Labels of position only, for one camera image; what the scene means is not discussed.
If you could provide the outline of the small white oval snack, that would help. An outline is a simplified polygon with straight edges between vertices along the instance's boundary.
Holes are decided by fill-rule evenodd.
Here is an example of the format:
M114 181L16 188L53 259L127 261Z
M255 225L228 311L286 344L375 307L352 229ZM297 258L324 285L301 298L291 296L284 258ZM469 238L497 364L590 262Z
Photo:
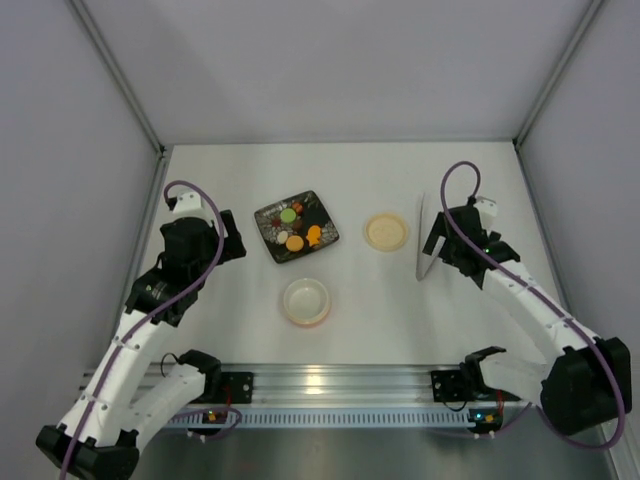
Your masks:
M280 231L276 237L279 244L285 244L288 238L289 233L287 231Z

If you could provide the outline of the green round cookie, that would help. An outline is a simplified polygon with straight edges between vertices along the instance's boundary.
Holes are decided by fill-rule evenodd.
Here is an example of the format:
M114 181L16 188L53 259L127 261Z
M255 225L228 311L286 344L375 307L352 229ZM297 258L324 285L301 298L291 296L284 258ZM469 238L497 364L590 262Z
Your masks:
M293 208L283 209L280 213L282 223L292 224L297 219L297 212Z

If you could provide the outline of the orange round cracker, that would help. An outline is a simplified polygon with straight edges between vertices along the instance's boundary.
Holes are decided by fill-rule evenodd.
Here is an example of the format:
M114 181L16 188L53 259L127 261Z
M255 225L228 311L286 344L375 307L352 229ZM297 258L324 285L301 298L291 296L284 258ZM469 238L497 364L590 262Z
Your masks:
M285 246L290 252L299 252L304 248L304 240L298 235L292 235L287 238Z

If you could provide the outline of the red brown sushi snack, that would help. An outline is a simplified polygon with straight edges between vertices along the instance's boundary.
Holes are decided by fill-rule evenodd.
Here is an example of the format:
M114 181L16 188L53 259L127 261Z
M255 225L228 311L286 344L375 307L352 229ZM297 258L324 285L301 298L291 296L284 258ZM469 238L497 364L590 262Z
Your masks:
M292 204L292 209L293 209L293 210L294 210L298 215L301 215L301 214L303 213L303 211L304 211L304 207L303 207L303 205L302 205L301 203L299 203L299 202L294 202L294 203Z

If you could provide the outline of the orange fish shaped snack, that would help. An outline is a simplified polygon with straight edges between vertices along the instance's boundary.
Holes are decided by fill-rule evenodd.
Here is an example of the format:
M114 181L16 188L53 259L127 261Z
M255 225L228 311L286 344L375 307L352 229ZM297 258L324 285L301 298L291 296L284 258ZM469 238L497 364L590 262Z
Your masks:
M322 228L319 225L309 227L306 240L310 248L317 248L322 243Z

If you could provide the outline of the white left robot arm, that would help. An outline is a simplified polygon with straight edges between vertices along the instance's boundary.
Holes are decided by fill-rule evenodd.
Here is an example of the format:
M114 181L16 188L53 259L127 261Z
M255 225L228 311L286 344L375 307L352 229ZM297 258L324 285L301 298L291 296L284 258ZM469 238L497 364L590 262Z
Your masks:
M134 397L153 357L197 301L202 275L246 255L232 212L222 211L219 219L222 232L202 213L182 212L161 226L164 249L134 282L93 378L71 410L36 438L62 475L130 478L146 445L172 417L195 400L221 395L220 361L189 350L150 392Z

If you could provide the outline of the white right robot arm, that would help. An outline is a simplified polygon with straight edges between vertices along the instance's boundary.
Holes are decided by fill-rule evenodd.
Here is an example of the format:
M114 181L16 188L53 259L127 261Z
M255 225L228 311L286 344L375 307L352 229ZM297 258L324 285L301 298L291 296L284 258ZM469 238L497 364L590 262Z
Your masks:
M469 197L443 211L423 195L418 212L417 279L436 261L454 268L501 306L543 357L528 361L500 346L466 355L458 367L465 399L511 394L538 407L566 436L631 412L629 349L581 325L546 294L519 254L491 230L494 201Z

